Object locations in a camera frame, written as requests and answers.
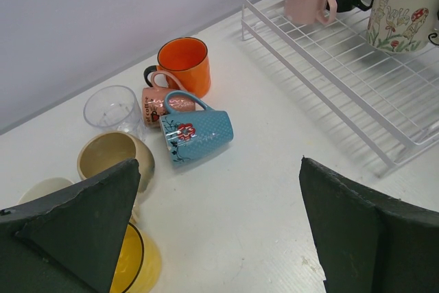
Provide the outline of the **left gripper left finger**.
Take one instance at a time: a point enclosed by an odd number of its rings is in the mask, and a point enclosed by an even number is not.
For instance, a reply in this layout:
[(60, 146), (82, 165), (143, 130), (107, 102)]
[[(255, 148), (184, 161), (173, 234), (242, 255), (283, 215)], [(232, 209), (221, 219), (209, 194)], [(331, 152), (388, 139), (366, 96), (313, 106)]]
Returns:
[(127, 159), (1, 210), (1, 291), (109, 292), (140, 178)]

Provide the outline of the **green inside mug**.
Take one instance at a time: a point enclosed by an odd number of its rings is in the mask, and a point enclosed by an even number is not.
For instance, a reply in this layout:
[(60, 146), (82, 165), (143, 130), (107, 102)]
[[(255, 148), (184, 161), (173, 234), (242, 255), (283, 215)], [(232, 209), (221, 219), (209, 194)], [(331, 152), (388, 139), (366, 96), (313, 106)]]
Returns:
[(374, 0), (366, 40), (375, 49), (398, 54), (438, 45), (438, 0)]

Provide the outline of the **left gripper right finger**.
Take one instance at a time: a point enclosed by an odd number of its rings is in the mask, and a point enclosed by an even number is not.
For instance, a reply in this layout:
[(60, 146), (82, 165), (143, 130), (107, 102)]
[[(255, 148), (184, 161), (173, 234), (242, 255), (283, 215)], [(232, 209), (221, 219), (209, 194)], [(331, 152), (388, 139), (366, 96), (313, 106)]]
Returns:
[(437, 292), (438, 213), (302, 158), (300, 189), (326, 292)]

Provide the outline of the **yellow mug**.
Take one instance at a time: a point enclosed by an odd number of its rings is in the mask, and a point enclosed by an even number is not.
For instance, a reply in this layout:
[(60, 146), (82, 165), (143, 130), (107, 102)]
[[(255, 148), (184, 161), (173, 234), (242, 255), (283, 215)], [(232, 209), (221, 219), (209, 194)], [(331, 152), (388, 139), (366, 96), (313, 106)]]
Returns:
[(157, 284), (161, 270), (161, 254), (155, 241), (129, 222), (110, 292), (150, 292)]

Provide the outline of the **beige mug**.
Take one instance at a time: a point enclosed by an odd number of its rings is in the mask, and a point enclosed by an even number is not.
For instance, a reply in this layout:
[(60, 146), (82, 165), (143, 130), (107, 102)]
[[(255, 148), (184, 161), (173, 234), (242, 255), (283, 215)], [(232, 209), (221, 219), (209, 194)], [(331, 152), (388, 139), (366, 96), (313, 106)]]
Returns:
[(131, 134), (110, 131), (93, 137), (78, 155), (77, 171), (85, 180), (126, 159), (136, 159), (139, 163), (141, 177), (137, 196), (144, 200), (148, 185), (153, 181), (156, 164), (146, 144)]

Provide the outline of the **white light-blue mug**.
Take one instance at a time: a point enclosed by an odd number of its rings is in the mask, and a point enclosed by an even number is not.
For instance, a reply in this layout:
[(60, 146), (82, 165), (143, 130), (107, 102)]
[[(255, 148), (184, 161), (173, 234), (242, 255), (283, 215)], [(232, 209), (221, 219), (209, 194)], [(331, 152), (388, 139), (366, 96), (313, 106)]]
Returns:
[[(17, 202), (17, 204), (25, 204), (27, 202), (31, 202), (33, 200), (37, 200), (39, 198), (45, 197), (49, 194), (52, 194), (56, 191), (60, 191), (65, 188), (69, 188), (70, 186), (84, 186), (84, 181), (80, 181), (78, 183), (73, 183), (66, 178), (56, 177), (56, 178), (48, 178), (46, 180), (40, 181), (35, 184), (32, 188), (26, 191)], [(111, 202), (111, 200), (107, 198), (94, 198), (93, 205), (97, 206), (98, 202), (100, 202), (101, 208), (99, 212), (95, 212), (95, 217), (98, 215), (106, 216), (107, 218), (113, 218), (118, 214), (118, 210), (115, 208), (115, 205)]]

